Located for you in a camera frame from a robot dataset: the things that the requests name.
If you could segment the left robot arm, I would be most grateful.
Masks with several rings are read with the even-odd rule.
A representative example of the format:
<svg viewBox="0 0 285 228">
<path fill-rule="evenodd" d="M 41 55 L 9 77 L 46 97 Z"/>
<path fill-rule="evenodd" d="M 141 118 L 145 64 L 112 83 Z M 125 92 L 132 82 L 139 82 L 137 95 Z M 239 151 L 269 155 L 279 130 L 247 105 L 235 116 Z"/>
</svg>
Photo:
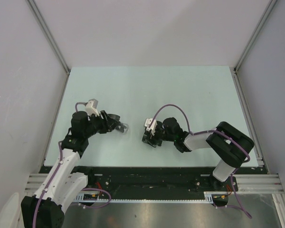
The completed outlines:
<svg viewBox="0 0 285 228">
<path fill-rule="evenodd" d="M 99 114 L 73 113 L 67 135 L 58 142 L 59 156 L 54 166 L 35 193 L 25 196 L 21 202 L 24 227 L 62 227 L 65 213 L 80 191 L 95 186 L 94 176 L 72 172 L 88 147 L 89 138 L 114 130 L 122 133 L 128 130 L 128 125 L 120 122 L 118 115 L 105 111 Z"/>
</svg>

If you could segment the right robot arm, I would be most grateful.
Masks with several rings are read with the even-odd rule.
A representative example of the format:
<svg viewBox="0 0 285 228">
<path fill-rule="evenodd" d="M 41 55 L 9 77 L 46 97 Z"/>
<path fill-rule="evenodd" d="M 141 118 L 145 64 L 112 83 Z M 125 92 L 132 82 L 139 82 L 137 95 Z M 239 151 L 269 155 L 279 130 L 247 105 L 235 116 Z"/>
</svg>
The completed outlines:
<svg viewBox="0 0 285 228">
<path fill-rule="evenodd" d="M 174 117 L 163 122 L 152 118 L 144 123 L 142 142 L 152 147 L 161 146 L 162 142 L 172 142 L 181 153 L 193 150 L 212 148 L 220 161 L 209 176 L 209 184 L 214 190 L 222 190 L 227 179 L 243 163 L 250 161 L 249 153 L 255 143 L 247 135 L 227 122 L 220 122 L 214 129 L 189 133 L 183 130 Z"/>
</svg>

